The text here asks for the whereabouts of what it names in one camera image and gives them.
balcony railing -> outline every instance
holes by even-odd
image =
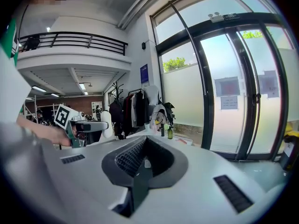
[[[128,45],[125,42],[102,35],[83,32],[47,32],[23,36],[20,38],[19,52],[55,46],[77,46],[107,50],[125,55]]]

yellow object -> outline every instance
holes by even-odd
[[[299,138],[299,132],[298,131],[290,131],[290,132],[285,133],[285,136],[286,135],[295,136],[295,137]]]
[[[285,136],[288,132],[292,131],[293,128],[291,126],[291,124],[289,122],[286,123],[286,127],[285,127]]]

green plant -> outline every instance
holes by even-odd
[[[249,38],[263,37],[263,34],[260,31],[255,31],[254,33],[251,32],[251,31],[244,31],[242,36],[243,36],[244,39],[249,39]]]
[[[190,64],[185,64],[185,58],[183,57],[177,57],[176,60],[170,59],[167,62],[163,62],[163,68],[164,72],[168,72],[171,70],[175,70],[181,67],[185,67]]]

fluorescent light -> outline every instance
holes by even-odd
[[[86,88],[85,88],[85,86],[84,86],[83,83],[80,83],[79,85],[80,85],[81,89],[86,90]]]
[[[35,90],[37,90],[37,91],[41,91],[41,92],[47,92],[46,90],[44,90],[44,89],[42,89],[42,88],[39,88],[39,87],[37,87],[37,86],[32,86],[32,89],[35,89]]]

black metal frame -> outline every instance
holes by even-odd
[[[152,16],[149,16],[151,23],[154,23],[154,19]],[[154,26],[152,26],[153,28],[153,33],[154,33],[154,39],[155,39],[155,45],[157,46],[157,38],[158,38],[158,34],[157,34],[157,30],[155,29]],[[160,85],[161,85],[161,96],[162,96],[162,103],[165,103],[165,96],[164,96],[164,77],[163,77],[163,63],[161,62],[160,57],[158,57],[158,65],[159,65],[159,75],[160,75]]]
[[[237,35],[237,29],[233,28],[228,32],[228,35],[231,37],[232,42],[236,48],[239,59],[241,61],[241,66],[243,67],[243,71],[245,73],[245,81],[246,81],[246,93],[247,93],[247,117],[244,129],[244,135],[242,142],[240,144],[240,148],[236,160],[245,160],[247,158],[247,150],[250,146],[251,139],[253,136],[255,122],[256,122],[256,86],[255,86],[255,78],[253,74],[253,70],[250,65],[250,59],[247,55],[247,52]]]
[[[122,54],[123,56],[125,55],[126,46],[128,46],[128,44],[125,42],[110,37],[102,36],[102,35],[83,33],[83,32],[47,32],[47,33],[38,33],[38,34],[32,34],[32,35],[21,37],[20,44],[22,45],[22,47],[21,49],[19,49],[19,52],[25,52],[31,49],[31,47],[28,47],[28,43],[34,40],[38,40],[39,43],[33,49],[46,48],[46,47],[51,48],[54,46],[78,46],[78,47],[85,47],[85,48],[107,50],[114,53]]]
[[[209,72],[207,60],[204,54],[204,51],[201,47],[200,40],[206,39],[209,37],[213,37],[216,35],[221,35],[227,33],[228,29],[235,29],[235,32],[228,32],[229,35],[233,38],[234,46],[238,52],[240,60],[242,61],[242,57],[244,57],[243,64],[244,72],[246,75],[246,86],[247,86],[247,93],[248,93],[248,114],[246,119],[246,125],[244,129],[244,136],[240,146],[240,149],[237,154],[230,154],[230,153],[220,153],[216,152],[227,159],[234,159],[234,160],[259,160],[259,159],[274,159],[278,153],[279,147],[281,145],[281,141],[283,138],[283,134],[285,131],[285,126],[287,122],[287,114],[288,114],[288,89],[287,89],[287,80],[285,69],[283,66],[282,59],[280,57],[280,53],[276,44],[271,37],[269,31],[266,29],[266,25],[278,25],[282,28],[285,28],[283,23],[283,19],[278,14],[270,14],[270,13],[243,13],[238,14],[239,18],[235,20],[224,20],[216,23],[212,23],[210,20],[204,21],[202,23],[196,24],[194,26],[188,27],[183,20],[182,16],[175,8],[175,6],[169,2],[165,5],[162,9],[160,9],[156,15],[166,9],[167,7],[171,6],[174,9],[174,12],[178,15],[179,19],[181,20],[182,24],[185,27],[185,30],[176,33],[175,35],[169,37],[162,43],[156,46],[157,54],[159,57],[161,55],[167,53],[170,50],[180,46],[182,43],[186,43],[187,41],[191,41],[194,52],[196,54],[200,74],[202,76],[202,84],[204,89],[204,131],[203,131],[203,141],[202,141],[202,148],[210,149],[212,135],[213,135],[213,127],[214,127],[214,95],[211,95],[211,91],[213,91],[212,85],[212,78]],[[155,33],[155,26],[152,19],[152,26]],[[255,79],[253,70],[251,67],[250,59],[246,53],[245,47],[241,41],[241,39],[237,35],[236,28],[242,27],[246,29],[260,29],[266,38],[271,52],[276,60],[278,76],[279,76],[279,83],[281,85],[281,103],[282,103],[282,112],[280,114],[280,121],[278,125],[278,132],[275,138],[275,142],[272,146],[272,151],[269,154],[247,154],[248,148],[250,147],[251,140],[253,137],[253,133],[255,131],[255,121],[256,121],[256,105],[254,106],[252,102],[256,102],[256,86],[255,86]]]

